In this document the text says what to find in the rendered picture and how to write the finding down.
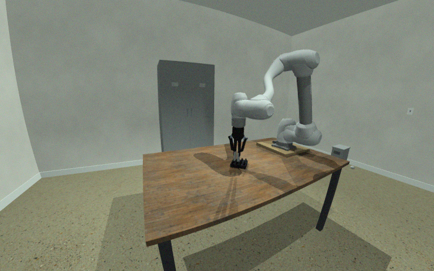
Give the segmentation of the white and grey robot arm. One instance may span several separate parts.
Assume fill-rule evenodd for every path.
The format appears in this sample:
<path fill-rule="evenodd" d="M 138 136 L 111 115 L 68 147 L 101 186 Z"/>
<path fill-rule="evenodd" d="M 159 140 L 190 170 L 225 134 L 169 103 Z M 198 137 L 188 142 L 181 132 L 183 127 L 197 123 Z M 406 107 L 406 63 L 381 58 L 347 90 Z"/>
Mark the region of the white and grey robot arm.
<path fill-rule="evenodd" d="M 297 50 L 281 54 L 274 60 L 263 78 L 263 95 L 248 100 L 245 93 L 233 94 L 231 101 L 232 126 L 243 128 L 246 117 L 255 120 L 269 119 L 274 114 L 274 105 L 270 102 L 274 95 L 272 80 L 285 71 L 293 71 L 297 78 L 299 119 L 282 119 L 278 130 L 277 140 L 271 146 L 289 151 L 296 146 L 293 142 L 305 146 L 318 145 L 322 133 L 312 121 L 311 75 L 319 65 L 320 57 L 314 50 Z"/>

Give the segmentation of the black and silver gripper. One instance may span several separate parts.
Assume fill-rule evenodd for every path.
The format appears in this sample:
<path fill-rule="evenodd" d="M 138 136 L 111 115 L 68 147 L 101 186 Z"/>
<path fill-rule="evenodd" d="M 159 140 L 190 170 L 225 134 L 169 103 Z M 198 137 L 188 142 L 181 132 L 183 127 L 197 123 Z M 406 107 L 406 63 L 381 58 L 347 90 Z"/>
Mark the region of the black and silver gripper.
<path fill-rule="evenodd" d="M 246 140 L 248 138 L 246 138 L 244 136 L 244 127 L 243 128 L 235 128 L 232 127 L 232 135 L 228 136 L 229 141 L 230 141 L 230 145 L 231 145 L 231 150 L 233 150 L 233 161 L 236 160 L 236 148 L 237 148 L 237 141 L 238 141 L 238 152 L 237 152 L 237 161 L 240 160 L 240 152 L 243 152 L 244 147 L 245 147 L 245 143 Z M 234 146 L 233 146 L 233 139 L 234 139 Z M 242 147 L 241 147 L 241 140 L 244 138 L 244 141 L 242 143 Z"/>

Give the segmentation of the black knob box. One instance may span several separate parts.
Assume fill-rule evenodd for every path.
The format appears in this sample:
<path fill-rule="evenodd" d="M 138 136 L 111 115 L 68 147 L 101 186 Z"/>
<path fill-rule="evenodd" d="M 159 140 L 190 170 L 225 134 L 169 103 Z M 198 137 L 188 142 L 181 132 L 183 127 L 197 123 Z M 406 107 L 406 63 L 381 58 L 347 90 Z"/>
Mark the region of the black knob box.
<path fill-rule="evenodd" d="M 232 160 L 230 167 L 246 169 L 247 163 L 248 163 L 248 161 L 246 159 L 243 160 L 243 158 L 241 158 L 239 162 L 237 162 L 237 159 L 236 159 L 236 161 Z"/>

